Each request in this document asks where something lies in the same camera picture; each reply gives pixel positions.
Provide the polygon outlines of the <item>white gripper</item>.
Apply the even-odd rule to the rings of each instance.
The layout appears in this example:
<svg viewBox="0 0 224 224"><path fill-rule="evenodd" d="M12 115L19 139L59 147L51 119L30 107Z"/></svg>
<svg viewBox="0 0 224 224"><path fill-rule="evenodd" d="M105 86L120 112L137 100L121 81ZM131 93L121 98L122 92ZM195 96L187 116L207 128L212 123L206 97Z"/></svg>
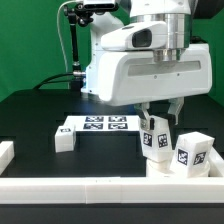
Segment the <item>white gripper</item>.
<svg viewBox="0 0 224 224"><path fill-rule="evenodd" d="M211 86L207 44L191 44L178 61L155 62L152 51L134 51L107 52L99 62L99 98L112 106L135 104L143 130L154 129L150 104L145 102L170 99L168 113L178 124L183 97L208 93Z"/></svg>

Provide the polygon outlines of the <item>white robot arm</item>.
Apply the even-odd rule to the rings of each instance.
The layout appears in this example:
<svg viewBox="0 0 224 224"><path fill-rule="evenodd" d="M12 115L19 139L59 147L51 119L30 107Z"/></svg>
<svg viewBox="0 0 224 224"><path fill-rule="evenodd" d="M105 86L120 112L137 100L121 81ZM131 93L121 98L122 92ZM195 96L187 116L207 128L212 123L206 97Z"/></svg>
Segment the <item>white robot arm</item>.
<svg viewBox="0 0 224 224"><path fill-rule="evenodd" d="M129 0L130 23L110 14L120 0L84 0L93 13L92 59L86 91L111 106L133 104L143 130L152 127L153 101L170 100L179 114L186 96L212 86L209 45L191 35L192 20L212 18L224 0Z"/></svg>

